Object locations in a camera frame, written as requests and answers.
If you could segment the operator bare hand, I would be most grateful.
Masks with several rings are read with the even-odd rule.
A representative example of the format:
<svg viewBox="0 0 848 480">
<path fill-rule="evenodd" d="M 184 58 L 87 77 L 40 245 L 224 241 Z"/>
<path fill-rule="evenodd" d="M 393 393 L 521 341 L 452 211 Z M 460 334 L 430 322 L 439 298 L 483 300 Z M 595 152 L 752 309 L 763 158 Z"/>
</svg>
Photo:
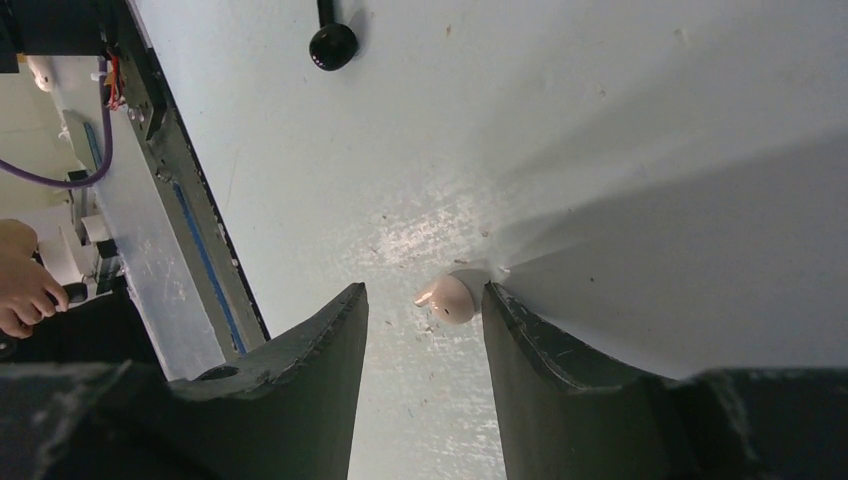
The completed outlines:
<svg viewBox="0 0 848 480">
<path fill-rule="evenodd" d="M 1 221 L 1 330 L 26 339 L 33 326 L 69 307 L 69 297 L 33 256 L 38 236 L 15 219 Z"/>
</svg>

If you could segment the white earbud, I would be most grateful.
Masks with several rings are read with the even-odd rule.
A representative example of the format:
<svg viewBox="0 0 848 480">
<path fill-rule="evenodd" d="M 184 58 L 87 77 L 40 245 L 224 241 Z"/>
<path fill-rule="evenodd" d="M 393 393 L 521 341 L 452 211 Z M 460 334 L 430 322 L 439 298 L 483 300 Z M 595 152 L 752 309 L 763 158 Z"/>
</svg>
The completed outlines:
<svg viewBox="0 0 848 480">
<path fill-rule="evenodd" d="M 450 325 L 471 321 L 475 315 L 473 297 L 457 277 L 444 274 L 422 288 L 413 300 L 416 307 L 428 307 L 435 317 Z"/>
</svg>

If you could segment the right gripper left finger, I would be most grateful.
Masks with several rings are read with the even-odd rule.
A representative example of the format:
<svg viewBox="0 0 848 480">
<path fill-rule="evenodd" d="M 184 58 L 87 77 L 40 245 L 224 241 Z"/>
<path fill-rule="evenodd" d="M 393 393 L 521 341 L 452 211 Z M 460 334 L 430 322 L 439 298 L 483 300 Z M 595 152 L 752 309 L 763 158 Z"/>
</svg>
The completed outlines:
<svg viewBox="0 0 848 480">
<path fill-rule="evenodd" d="M 1 369 L 5 479 L 344 479 L 368 331 L 353 283 L 193 380 L 124 362 Z"/>
</svg>

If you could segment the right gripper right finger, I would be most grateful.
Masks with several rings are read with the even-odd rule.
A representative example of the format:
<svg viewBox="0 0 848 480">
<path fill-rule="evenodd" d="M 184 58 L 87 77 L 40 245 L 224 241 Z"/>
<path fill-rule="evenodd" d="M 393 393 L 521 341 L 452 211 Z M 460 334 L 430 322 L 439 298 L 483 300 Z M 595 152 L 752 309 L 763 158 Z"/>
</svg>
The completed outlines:
<svg viewBox="0 0 848 480">
<path fill-rule="evenodd" d="M 843 479 L 843 368 L 622 363 L 489 283 L 482 325 L 511 479 Z"/>
</svg>

